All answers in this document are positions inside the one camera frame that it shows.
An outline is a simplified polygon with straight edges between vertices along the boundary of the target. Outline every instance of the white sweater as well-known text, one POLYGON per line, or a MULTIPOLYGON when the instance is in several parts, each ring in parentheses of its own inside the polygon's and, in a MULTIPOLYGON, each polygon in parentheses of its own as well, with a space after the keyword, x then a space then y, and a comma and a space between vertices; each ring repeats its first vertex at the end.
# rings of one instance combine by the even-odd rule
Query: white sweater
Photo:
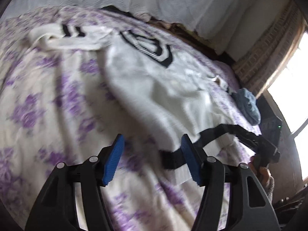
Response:
MULTIPOLYGON (((121 105, 155 139, 158 148, 174 152, 181 137, 192 142, 199 133, 220 123, 233 124, 216 105, 208 83, 219 79, 189 53, 131 31, 116 32, 102 26, 73 27, 47 24, 29 33, 33 46, 43 49, 98 50, 97 62, 104 68, 109 88, 121 105)), ((216 155, 232 140, 213 141, 206 146, 216 155)), ((190 178, 187 165, 166 170, 169 181, 179 184, 190 178)))

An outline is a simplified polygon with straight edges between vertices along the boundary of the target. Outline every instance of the purple floral bedspread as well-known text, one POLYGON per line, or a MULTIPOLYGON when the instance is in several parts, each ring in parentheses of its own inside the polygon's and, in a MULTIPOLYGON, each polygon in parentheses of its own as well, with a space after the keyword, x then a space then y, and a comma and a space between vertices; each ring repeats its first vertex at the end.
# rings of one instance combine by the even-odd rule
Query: purple floral bedspread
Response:
MULTIPOLYGON (((155 142, 112 95, 95 52, 45 52, 29 46, 26 40, 29 30, 50 22, 105 25, 159 36, 236 84, 219 65, 181 40, 111 12, 45 7, 2 22, 0 198, 10 214, 24 228, 41 187, 58 162, 81 163, 97 155, 102 147, 112 143, 117 133, 122 133, 126 138, 124 154, 113 181, 102 192, 115 230, 190 230, 203 188, 192 180, 179 186, 171 185, 159 169, 149 165, 147 155, 157 150, 155 142)), ((236 123, 260 133, 257 127, 249 125, 230 96, 215 83, 211 95, 236 123)), ((247 162, 250 155, 248 148, 239 144, 221 150, 217 158, 236 165, 247 162)), ((80 194, 77 195, 80 226, 87 229, 80 210, 80 194)), ((220 229, 226 221, 228 196, 226 185, 220 229)))

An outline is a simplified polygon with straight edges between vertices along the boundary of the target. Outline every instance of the white wall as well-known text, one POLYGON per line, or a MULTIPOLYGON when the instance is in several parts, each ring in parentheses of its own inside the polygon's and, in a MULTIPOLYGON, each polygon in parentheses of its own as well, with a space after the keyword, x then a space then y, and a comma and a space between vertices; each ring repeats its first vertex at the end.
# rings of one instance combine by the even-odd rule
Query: white wall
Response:
POLYGON ((248 8, 226 52, 237 61, 253 46, 289 0, 256 0, 248 8))

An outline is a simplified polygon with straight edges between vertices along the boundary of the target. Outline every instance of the brick pattern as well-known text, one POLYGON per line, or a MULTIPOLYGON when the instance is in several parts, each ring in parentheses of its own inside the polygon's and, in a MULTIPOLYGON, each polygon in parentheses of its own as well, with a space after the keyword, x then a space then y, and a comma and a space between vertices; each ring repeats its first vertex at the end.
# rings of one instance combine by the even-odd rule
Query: brick pattern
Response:
POLYGON ((282 66, 286 66, 285 57, 302 27, 302 18, 297 5, 290 0, 252 48, 232 66, 242 86, 255 96, 272 84, 278 69, 282 71, 282 66))

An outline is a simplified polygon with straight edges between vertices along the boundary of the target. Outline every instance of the window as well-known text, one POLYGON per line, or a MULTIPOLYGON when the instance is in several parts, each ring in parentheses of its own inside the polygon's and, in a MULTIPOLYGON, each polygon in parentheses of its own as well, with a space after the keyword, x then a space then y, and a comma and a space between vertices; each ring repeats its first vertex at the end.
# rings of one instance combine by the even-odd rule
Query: window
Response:
POLYGON ((268 88, 290 130, 301 163, 303 180, 308 177, 308 33, 287 66, 268 88))

